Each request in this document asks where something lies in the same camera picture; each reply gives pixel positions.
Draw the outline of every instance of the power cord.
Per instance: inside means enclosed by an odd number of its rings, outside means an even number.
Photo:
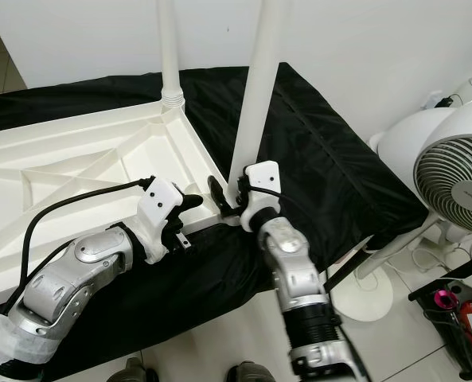
[[[398,251],[397,253],[393,254],[393,255],[390,255],[388,258],[391,258],[393,257],[394,255],[398,255],[401,251],[404,250],[404,248],[402,248],[400,251]],[[453,251],[456,251],[456,250],[460,250],[460,251],[463,251],[465,252],[468,256],[469,256],[469,259],[472,260],[472,243],[471,245],[469,246],[469,251],[466,250],[465,248],[462,248],[460,247],[460,244],[458,244],[458,247],[454,248]],[[421,265],[418,264],[418,261],[417,259],[415,258],[415,254],[417,251],[424,251],[426,252],[427,254],[431,255],[432,257],[434,257],[437,261],[439,261],[438,264],[432,266],[432,267],[422,267]],[[437,255],[432,252],[432,251],[429,251],[428,249],[425,249],[425,248],[416,248],[414,251],[412,251],[411,253],[411,258],[412,258],[412,262],[416,265],[416,267],[418,268],[419,272],[421,273],[426,273],[436,267],[443,267],[445,269],[445,271],[452,271],[445,262],[443,262],[439,257],[437,257]],[[415,275],[415,273],[413,272],[406,272],[406,271],[402,271],[400,269],[398,269],[397,267],[394,267],[389,261],[386,262],[386,265],[388,265],[391,269],[403,274],[403,275]]]
[[[386,265],[388,265],[391,269],[401,273],[402,275],[417,275],[416,273],[413,273],[413,272],[405,272],[405,271],[402,271],[400,269],[398,269],[397,267],[394,267],[392,264],[390,264],[389,261],[387,261],[385,263]],[[436,278],[436,280],[454,280],[454,281],[464,281],[466,278],[464,279],[457,279],[455,277],[438,277]]]
[[[451,318],[451,322],[435,320],[435,319],[429,317],[427,312],[432,312],[432,313],[437,313],[437,314],[449,314],[449,315],[454,314],[455,317],[457,317],[456,314],[459,312],[458,305],[457,305],[457,308],[455,309],[455,312],[452,311],[452,310],[445,311],[445,310],[425,309],[425,310],[423,310],[423,316],[433,324],[448,325],[448,326],[451,326],[451,327],[455,328],[455,330],[458,334],[458,340],[455,337],[455,340],[458,342],[457,345],[458,345],[458,347],[462,348],[462,351],[464,352],[464,355],[466,356],[466,359],[469,361],[469,365],[472,368],[472,345],[466,337],[467,332],[464,330],[464,328],[459,323],[459,321],[457,319],[454,319],[454,318]]]
[[[434,107],[450,107],[451,104],[453,103],[453,96],[457,96],[458,99],[460,99],[460,103],[463,105],[464,104],[464,101],[462,101],[462,97],[457,94],[457,93],[453,93],[452,95],[449,95],[448,97],[444,97],[443,99],[441,99]]]
[[[23,286],[23,288],[20,288],[20,286],[18,286],[14,292],[11,294],[11,296],[7,299],[6,301],[6,304],[4,304],[2,310],[1,310],[1,314],[8,314],[11,307],[14,305],[14,303],[18,300],[18,298],[20,297],[20,295],[23,293],[23,291],[25,290],[25,286],[30,283],[30,281],[34,278],[35,275],[37,275],[37,273],[43,269],[45,267],[46,264],[48,264],[50,261],[52,261],[52,259],[57,256],[61,251],[63,251],[73,240],[70,240],[70,241],[66,241],[65,243],[63,243],[61,246],[59,246],[58,248],[56,248],[52,253],[50,253],[48,256],[45,257],[45,259],[43,261],[41,261],[39,263],[39,265],[37,265],[36,268],[34,268],[34,270],[32,272],[30,272],[30,275],[27,276],[26,280],[25,280],[25,285]]]
[[[63,201],[58,201],[53,205],[48,206],[47,208],[41,210],[29,223],[27,230],[25,231],[25,236],[23,238],[23,248],[21,250],[21,268],[20,268],[20,283],[16,291],[10,296],[11,301],[8,300],[7,303],[4,305],[4,313],[7,314],[9,309],[13,304],[16,302],[16,299],[20,296],[20,294],[25,289],[27,285],[27,274],[29,272],[29,251],[30,251],[30,239],[32,237],[33,230],[36,228],[37,223],[41,220],[45,215],[48,213],[60,208],[64,207],[65,205],[70,205],[71,203],[75,203],[77,201],[82,201],[83,199],[88,199],[89,197],[96,197],[99,195],[103,195],[105,193],[114,193],[115,191],[121,191],[123,189],[129,189],[131,187],[135,187],[136,185],[147,189],[150,186],[152,181],[154,180],[154,176],[151,176],[146,179],[139,179],[137,181],[131,181],[129,183],[125,183],[123,185],[115,185],[112,187],[107,187],[105,189],[97,189],[95,191],[91,191],[89,193],[82,193],[81,195],[76,195],[74,197],[70,197],[68,199],[64,199]]]
[[[452,325],[454,326],[456,329],[459,329],[462,331],[462,335],[468,335],[469,337],[472,338],[472,333],[471,333],[471,330],[470,328],[466,328],[459,320],[458,320],[458,315],[460,314],[460,302],[459,301],[456,301],[453,299],[453,297],[451,296],[450,293],[447,294],[448,298],[451,300],[451,303],[455,306],[454,308],[454,311],[453,310],[434,310],[434,309],[425,309],[423,310],[423,316],[430,322],[434,323],[434,324],[443,324],[443,325]],[[442,322],[442,321],[438,321],[438,320],[434,320],[432,318],[430,318],[427,314],[427,312],[432,312],[432,313],[439,313],[439,314],[454,314],[454,319],[452,320],[453,322]],[[469,351],[469,360],[472,360],[472,353],[471,353],[471,349],[472,349],[472,345],[471,343],[467,344],[467,341],[464,341],[466,338],[463,337],[462,340],[463,340],[463,343],[462,343],[462,348],[464,349],[464,352],[466,353],[467,355],[467,351],[466,351],[466,345],[469,345],[470,346],[470,351]]]

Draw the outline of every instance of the black cable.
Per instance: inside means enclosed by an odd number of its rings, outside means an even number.
[[[23,287],[18,286],[14,292],[11,294],[11,296],[7,299],[6,304],[4,304],[1,314],[8,314],[11,307],[14,305],[14,303],[18,300],[20,297],[20,294],[23,293],[25,290],[25,286],[30,283],[30,280],[34,278],[37,273],[45,267],[46,264],[48,264],[52,259],[59,254],[62,250],[64,250],[73,240],[66,241],[64,244],[59,246],[57,249],[55,249],[52,253],[50,253],[48,256],[45,257],[43,261],[39,263],[39,265],[30,273],[30,275],[27,276],[27,279],[25,280],[25,285]]]
[[[450,97],[453,97],[453,96],[457,96],[458,99],[460,99],[460,103],[463,105],[464,104],[464,101],[462,101],[462,97],[460,95],[458,95],[457,93],[453,93],[452,95],[450,95]]]
[[[281,200],[288,201],[294,207],[296,207],[296,209],[298,211],[300,211],[310,221],[310,223],[312,224],[313,230],[315,232],[315,236],[316,236],[315,241],[317,242],[316,244],[317,244],[317,247],[318,247],[318,250],[319,250],[319,257],[321,258],[321,261],[322,261],[321,267],[324,268],[324,272],[326,273],[326,280],[329,279],[330,278],[330,273],[329,273],[329,270],[328,270],[328,265],[327,265],[326,259],[322,256],[322,253],[321,253],[321,234],[317,230],[317,225],[315,224],[314,219],[306,211],[306,209],[303,206],[301,206],[295,199],[293,199],[292,197],[289,197],[287,195],[283,195],[282,193],[277,193],[276,191],[272,191],[270,189],[262,189],[260,187],[255,187],[253,185],[249,185],[248,189],[251,190],[251,191],[256,191],[257,193],[266,193],[268,195],[272,195],[273,197],[277,197]],[[331,310],[334,310],[333,299],[331,297],[331,290],[328,290],[327,294],[328,294],[328,299],[330,300]],[[353,342],[350,340],[349,336],[347,336],[345,334],[345,331],[343,330],[341,325],[338,326],[338,328],[341,331],[341,334],[344,336],[345,340],[347,341],[347,345],[353,350],[353,353],[359,359],[359,356],[357,355],[357,352],[356,352],[356,347],[354,346]],[[364,371],[365,375],[367,376],[368,380],[371,381],[370,380],[370,374],[366,370],[366,367],[365,367],[365,365],[363,364],[362,361],[360,362],[360,365],[363,368],[363,371]]]
[[[469,251],[467,251],[465,248],[462,248],[462,247],[456,247],[454,249],[454,251],[456,251],[457,249],[461,250],[461,251],[464,251],[468,256],[469,256],[469,259],[472,260],[472,255]]]
[[[433,318],[430,318],[427,314],[428,311],[433,312],[433,313],[450,314],[450,313],[453,313],[452,310],[444,311],[444,310],[426,309],[426,310],[423,311],[423,316],[433,324],[448,325],[448,326],[452,326],[452,327],[455,328],[455,330],[458,332],[458,335],[459,335],[458,336],[458,341],[457,341],[458,345],[460,347],[462,347],[462,351],[464,352],[464,355],[465,355],[465,357],[468,361],[468,365],[472,368],[472,346],[471,346],[471,343],[468,342],[468,340],[467,340],[466,331],[459,324],[455,324],[453,322],[439,321],[439,320],[435,320]]]
[[[64,207],[65,205],[70,205],[71,203],[75,203],[76,201],[82,201],[83,199],[87,199],[89,197],[96,197],[99,195],[103,195],[105,193],[113,193],[115,191],[120,191],[123,189],[129,189],[131,187],[135,187],[139,185],[146,189],[149,187],[150,183],[154,180],[154,177],[149,177],[147,179],[139,179],[137,181],[131,181],[124,185],[115,185],[113,187],[107,187],[106,189],[97,189],[95,191],[91,191],[89,193],[82,193],[81,195],[76,195],[74,197],[70,197],[68,199],[64,199],[63,201],[58,201],[57,203],[50,205],[49,207],[40,211],[31,221],[27,230],[25,231],[25,236],[23,239],[23,249],[21,250],[21,269],[20,269],[20,283],[18,284],[17,290],[25,289],[26,280],[27,280],[27,273],[29,271],[29,250],[30,250],[30,239],[32,237],[32,232],[36,228],[37,223],[41,220],[46,214],[58,209],[60,207]]]

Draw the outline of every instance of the white tape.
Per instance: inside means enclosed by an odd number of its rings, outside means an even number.
[[[0,314],[0,364],[13,359],[45,364],[55,354],[60,341],[26,332]]]

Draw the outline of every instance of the white wall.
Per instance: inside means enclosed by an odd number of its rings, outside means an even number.
[[[182,68],[248,64],[259,2],[175,6]],[[159,71],[154,14],[153,0],[5,0],[0,34],[34,88]],[[367,138],[472,75],[472,0],[295,0],[283,45]]]

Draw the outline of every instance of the white pole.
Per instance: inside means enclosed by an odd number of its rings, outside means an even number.
[[[404,233],[403,235],[397,236],[391,243],[366,259],[365,262],[355,270],[354,275],[356,278],[364,279],[366,276],[370,275],[375,269],[388,261],[390,256],[400,251],[406,245],[411,243],[416,237],[428,230],[433,224],[435,224],[437,220],[439,220],[439,216],[437,213],[431,211],[421,227],[413,229],[412,231]]]
[[[260,140],[280,60],[284,21],[289,0],[263,0],[252,62],[244,89],[243,108],[237,128],[236,146],[228,177],[228,202],[236,205],[237,178],[243,168],[256,162]]]
[[[162,102],[166,107],[180,107],[185,99],[179,84],[179,63],[174,22],[174,0],[157,0],[159,40],[162,51]]]

